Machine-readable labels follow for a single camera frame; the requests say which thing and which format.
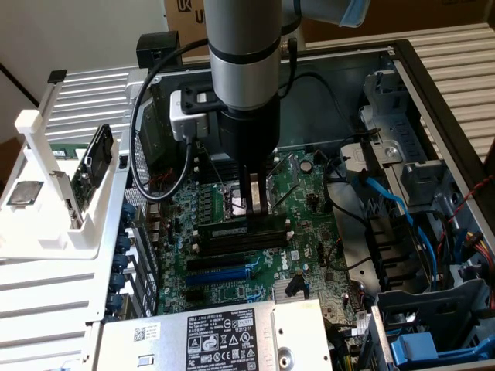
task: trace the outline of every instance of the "white wall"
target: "white wall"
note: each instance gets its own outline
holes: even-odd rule
[[[0,62],[41,100],[52,70],[136,64],[142,33],[166,30],[163,0],[1,0]],[[0,77],[0,143],[29,101]]]

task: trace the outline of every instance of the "blue latch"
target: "blue latch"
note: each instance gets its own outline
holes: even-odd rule
[[[401,370],[447,366],[493,358],[495,335],[484,339],[473,348],[437,352],[429,332],[406,334],[392,342],[391,349],[395,365]]]

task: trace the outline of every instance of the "capacitor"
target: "capacitor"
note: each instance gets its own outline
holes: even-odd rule
[[[344,307],[349,304],[349,294],[342,294],[342,304]]]
[[[311,174],[312,172],[312,163],[308,160],[302,160],[299,164],[299,168],[304,174]]]

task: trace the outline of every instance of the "cardboard box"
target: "cardboard box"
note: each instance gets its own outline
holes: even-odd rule
[[[203,0],[164,0],[170,31],[179,31],[181,46],[207,37]],[[185,56],[205,56],[206,46],[186,53]]]
[[[384,33],[437,29],[485,22],[491,0],[371,0],[367,16],[356,29],[302,20],[307,43]]]
[[[181,45],[207,37],[203,0],[164,1],[169,29],[179,31]],[[347,37],[469,25],[485,22],[492,2],[493,0],[371,0],[367,17],[363,25],[357,29],[303,19],[302,31],[305,41],[312,43]],[[186,55],[206,54],[208,51],[204,47]]]
[[[0,161],[0,196],[9,180],[10,173],[20,151],[21,142],[18,138],[12,138],[0,144],[0,153],[2,153],[2,160]]]

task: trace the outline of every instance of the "circuit board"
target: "circuit board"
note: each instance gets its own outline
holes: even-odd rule
[[[332,271],[322,261],[322,256],[327,255],[339,236],[333,214],[323,211],[323,165],[314,165],[312,160],[313,155],[304,151],[278,153],[278,162],[283,163],[268,182],[272,205],[292,189],[290,195],[271,210],[273,215],[285,215],[290,220],[294,234],[288,246],[244,253],[248,263],[254,265],[251,279],[202,285],[203,300],[193,303],[186,301],[183,293],[190,289],[186,285],[186,277],[190,274],[186,269],[187,262],[201,259],[192,250],[194,226],[228,223],[234,219],[232,213],[225,213],[222,189],[237,185],[234,182],[198,185],[189,179],[174,196],[174,207],[161,212],[162,226],[175,220],[180,228],[179,232],[174,230],[173,243],[169,243],[167,233],[161,228],[159,315],[209,305],[271,300],[278,281],[289,282],[296,274],[302,274],[309,287],[309,297],[320,300],[323,314],[331,322],[351,323],[354,320],[351,305],[343,304],[343,296],[349,292],[346,273]],[[311,163],[310,172],[301,171],[303,161]],[[236,205],[239,203],[235,198],[232,200]],[[205,203],[210,205],[208,210],[202,209]],[[337,260],[334,264],[345,263]]]

